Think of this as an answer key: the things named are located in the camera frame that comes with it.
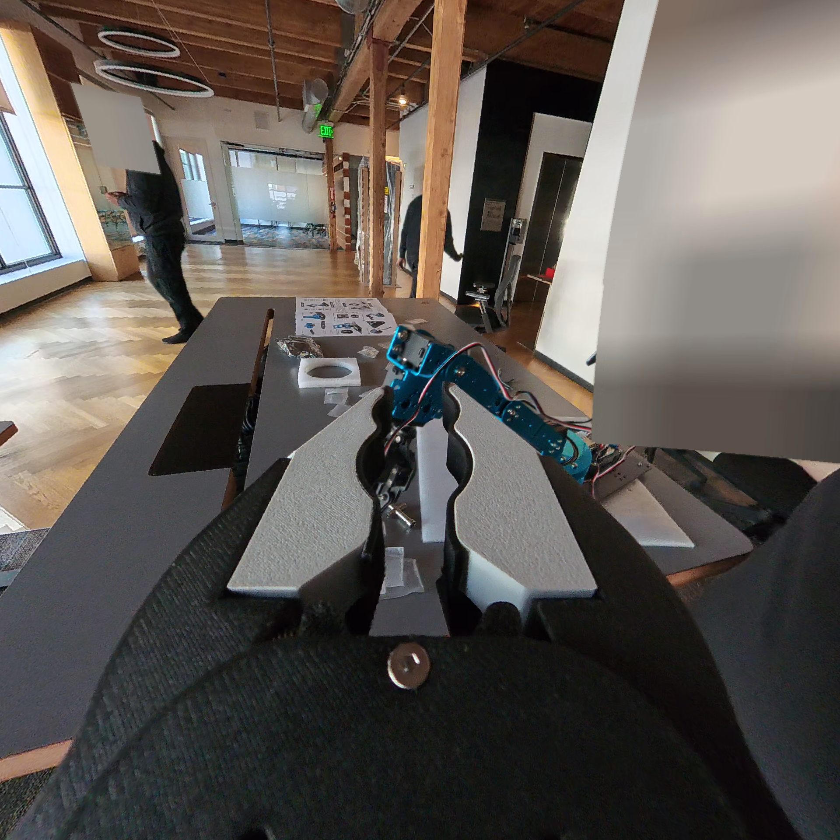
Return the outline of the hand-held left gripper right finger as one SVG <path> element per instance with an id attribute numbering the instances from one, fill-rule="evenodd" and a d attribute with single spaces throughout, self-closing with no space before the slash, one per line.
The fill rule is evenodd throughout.
<path id="1" fill-rule="evenodd" d="M 537 451 L 457 385 L 447 385 L 447 468 L 457 488 L 447 535 L 455 588 L 479 609 L 591 598 L 595 578 Z"/>

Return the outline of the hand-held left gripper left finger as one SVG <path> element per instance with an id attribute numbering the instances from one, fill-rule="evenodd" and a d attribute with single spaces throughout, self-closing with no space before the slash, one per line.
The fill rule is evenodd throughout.
<path id="1" fill-rule="evenodd" d="M 283 599 L 378 599 L 392 389 L 377 387 L 300 446 L 227 589 Z"/>

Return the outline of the blue toy robot arm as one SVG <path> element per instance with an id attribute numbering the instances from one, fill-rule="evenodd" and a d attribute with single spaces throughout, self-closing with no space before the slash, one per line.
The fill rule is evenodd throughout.
<path id="1" fill-rule="evenodd" d="M 457 385 L 583 486 L 589 487 L 595 472 L 593 463 L 614 457 L 619 448 L 584 438 L 588 427 L 551 417 L 530 392 L 510 392 L 479 342 L 456 350 L 438 342 L 429 332 L 403 324 L 392 337 L 386 359 L 392 367 L 388 384 L 393 402 L 384 469 L 375 489 L 382 508 L 389 502 L 396 503 L 411 485 L 416 471 L 412 450 L 415 429 L 443 416 L 448 384 Z"/>

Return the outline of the pile of small plastic bags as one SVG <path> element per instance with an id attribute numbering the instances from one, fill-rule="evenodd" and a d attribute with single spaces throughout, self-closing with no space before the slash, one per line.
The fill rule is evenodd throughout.
<path id="1" fill-rule="evenodd" d="M 330 406 L 329 417 L 340 417 L 350 409 L 347 388 L 329 388 L 324 393 L 324 404 Z M 392 600 L 405 595 L 423 592 L 417 562 L 407 558 L 404 547 L 385 548 L 385 577 L 380 600 Z"/>

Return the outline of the robot control circuit board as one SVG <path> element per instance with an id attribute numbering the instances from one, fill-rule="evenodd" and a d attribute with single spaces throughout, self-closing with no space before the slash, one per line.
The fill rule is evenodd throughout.
<path id="1" fill-rule="evenodd" d="M 595 472 L 588 482 L 591 497 L 604 501 L 645 476 L 651 468 L 653 466 L 643 451 L 636 447 L 619 447 L 614 457 L 593 463 Z"/>

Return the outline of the white foam sheet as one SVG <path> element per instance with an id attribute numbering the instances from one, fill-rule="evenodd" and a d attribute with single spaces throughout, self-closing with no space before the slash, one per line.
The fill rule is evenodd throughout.
<path id="1" fill-rule="evenodd" d="M 418 428 L 415 442 L 423 541 L 441 543 L 448 499 L 458 487 L 446 466 L 448 432 L 441 419 Z M 646 548 L 695 547 L 640 479 L 612 494 L 603 507 Z"/>

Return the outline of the printed instruction sheet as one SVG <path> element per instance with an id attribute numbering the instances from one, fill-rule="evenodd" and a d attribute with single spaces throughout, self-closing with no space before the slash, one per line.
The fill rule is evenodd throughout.
<path id="1" fill-rule="evenodd" d="M 377 299 L 298 297 L 294 334 L 303 337 L 391 336 L 396 321 Z"/>

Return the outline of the black office chair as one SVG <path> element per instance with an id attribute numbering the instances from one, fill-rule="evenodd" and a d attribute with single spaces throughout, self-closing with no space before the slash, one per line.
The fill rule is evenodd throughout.
<path id="1" fill-rule="evenodd" d="M 490 334 L 510 326 L 512 286 L 518 278 L 521 257 L 514 254 L 497 284 L 477 282 L 467 291 L 471 305 L 457 306 L 455 315 L 480 333 Z"/>

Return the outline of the person's dark shirt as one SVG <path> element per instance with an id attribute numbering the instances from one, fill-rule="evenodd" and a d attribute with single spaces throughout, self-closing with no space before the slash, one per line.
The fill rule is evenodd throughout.
<path id="1" fill-rule="evenodd" d="M 838 471 L 691 611 L 794 829 L 839 838 Z"/>

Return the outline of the frosted glass door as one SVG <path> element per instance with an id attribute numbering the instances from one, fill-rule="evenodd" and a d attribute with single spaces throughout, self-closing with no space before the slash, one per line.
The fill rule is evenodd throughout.
<path id="1" fill-rule="evenodd" d="M 234 220 L 244 245 L 329 249 L 321 153 L 225 143 Z"/>

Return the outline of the white foam frame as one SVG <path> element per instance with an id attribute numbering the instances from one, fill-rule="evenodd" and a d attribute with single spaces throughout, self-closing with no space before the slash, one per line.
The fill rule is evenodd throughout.
<path id="1" fill-rule="evenodd" d="M 302 358 L 298 388 L 331 389 L 361 386 L 361 369 L 355 358 Z"/>

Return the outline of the thin wooden support post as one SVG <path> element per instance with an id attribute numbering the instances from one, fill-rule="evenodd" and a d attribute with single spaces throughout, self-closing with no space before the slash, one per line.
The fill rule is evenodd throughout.
<path id="1" fill-rule="evenodd" d="M 369 278 L 370 295 L 379 298 L 384 281 L 385 187 L 386 187 L 386 82 L 389 43 L 367 38 L 370 68 L 369 153 Z"/>

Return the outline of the thick wooden support post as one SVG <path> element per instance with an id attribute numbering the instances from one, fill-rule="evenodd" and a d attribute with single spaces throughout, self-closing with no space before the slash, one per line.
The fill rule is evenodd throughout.
<path id="1" fill-rule="evenodd" d="M 436 1 L 427 106 L 426 159 L 417 289 L 438 299 L 445 248 L 467 1 Z"/>

